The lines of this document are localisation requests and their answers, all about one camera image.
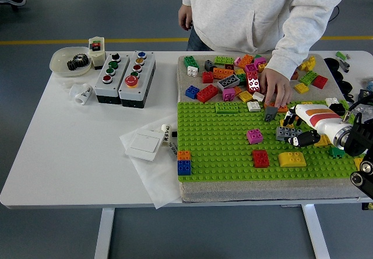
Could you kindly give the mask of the person's left hand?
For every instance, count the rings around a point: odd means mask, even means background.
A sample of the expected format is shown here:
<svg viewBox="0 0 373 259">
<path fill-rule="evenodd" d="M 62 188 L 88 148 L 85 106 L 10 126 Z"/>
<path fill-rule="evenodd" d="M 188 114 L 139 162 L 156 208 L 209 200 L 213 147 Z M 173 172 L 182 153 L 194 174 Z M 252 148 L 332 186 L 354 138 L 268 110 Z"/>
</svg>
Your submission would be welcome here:
<svg viewBox="0 0 373 259">
<path fill-rule="evenodd" d="M 276 95 L 275 107 L 283 107 L 291 102 L 292 87 L 290 81 L 279 72 L 265 68 L 259 78 L 261 93 L 265 95 L 265 104 L 270 105 Z"/>
</svg>

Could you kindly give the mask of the person's right hand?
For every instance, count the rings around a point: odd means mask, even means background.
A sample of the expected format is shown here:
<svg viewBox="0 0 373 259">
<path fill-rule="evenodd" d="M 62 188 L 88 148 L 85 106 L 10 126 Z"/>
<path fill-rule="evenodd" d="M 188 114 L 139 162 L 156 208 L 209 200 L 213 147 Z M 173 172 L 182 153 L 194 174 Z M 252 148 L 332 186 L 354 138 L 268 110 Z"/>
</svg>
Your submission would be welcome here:
<svg viewBox="0 0 373 259">
<path fill-rule="evenodd" d="M 178 24 L 185 31 L 192 28 L 192 8 L 182 4 L 178 11 Z"/>
</svg>

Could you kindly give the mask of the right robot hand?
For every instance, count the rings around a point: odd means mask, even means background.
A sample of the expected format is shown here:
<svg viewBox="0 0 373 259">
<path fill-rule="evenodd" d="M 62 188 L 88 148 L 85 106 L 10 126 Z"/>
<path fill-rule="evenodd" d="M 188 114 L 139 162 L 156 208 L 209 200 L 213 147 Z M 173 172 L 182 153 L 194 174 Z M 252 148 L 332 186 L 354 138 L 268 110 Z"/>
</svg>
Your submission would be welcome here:
<svg viewBox="0 0 373 259">
<path fill-rule="evenodd" d="M 335 147 L 344 149 L 351 124 L 344 123 L 341 116 L 328 106 L 324 104 L 297 104 L 289 108 L 284 123 L 293 123 L 296 117 L 298 117 L 297 125 L 305 122 L 312 130 L 286 139 L 290 145 L 310 146 L 319 142 L 321 135 L 325 135 Z"/>
</svg>

